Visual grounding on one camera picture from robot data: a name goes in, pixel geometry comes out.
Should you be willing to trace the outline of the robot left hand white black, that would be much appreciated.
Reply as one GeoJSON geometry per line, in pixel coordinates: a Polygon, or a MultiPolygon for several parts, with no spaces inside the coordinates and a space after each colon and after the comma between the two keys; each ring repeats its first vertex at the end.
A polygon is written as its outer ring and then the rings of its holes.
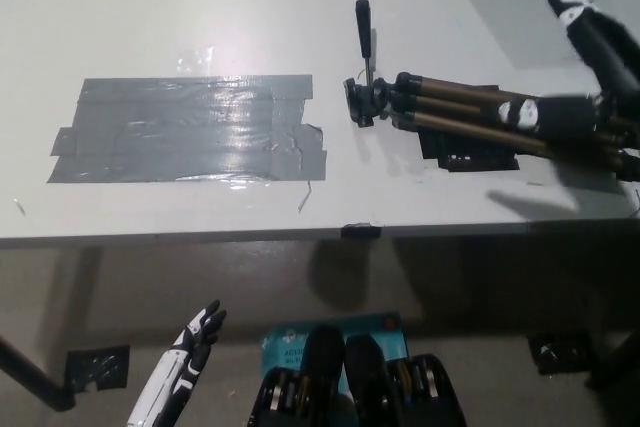
{"type": "Polygon", "coordinates": [[[200,310],[163,353],[127,426],[174,426],[203,371],[227,312],[215,300],[200,310]]]}

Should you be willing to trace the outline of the robot right hand white black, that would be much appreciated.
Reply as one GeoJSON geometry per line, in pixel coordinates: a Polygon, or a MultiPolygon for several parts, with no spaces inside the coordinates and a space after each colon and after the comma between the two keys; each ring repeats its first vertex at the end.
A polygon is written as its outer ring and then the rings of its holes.
{"type": "Polygon", "coordinates": [[[596,95],[516,97],[495,117],[505,127],[545,140],[587,139],[618,129],[639,146],[639,44],[592,0],[546,0],[600,86],[596,95]]]}

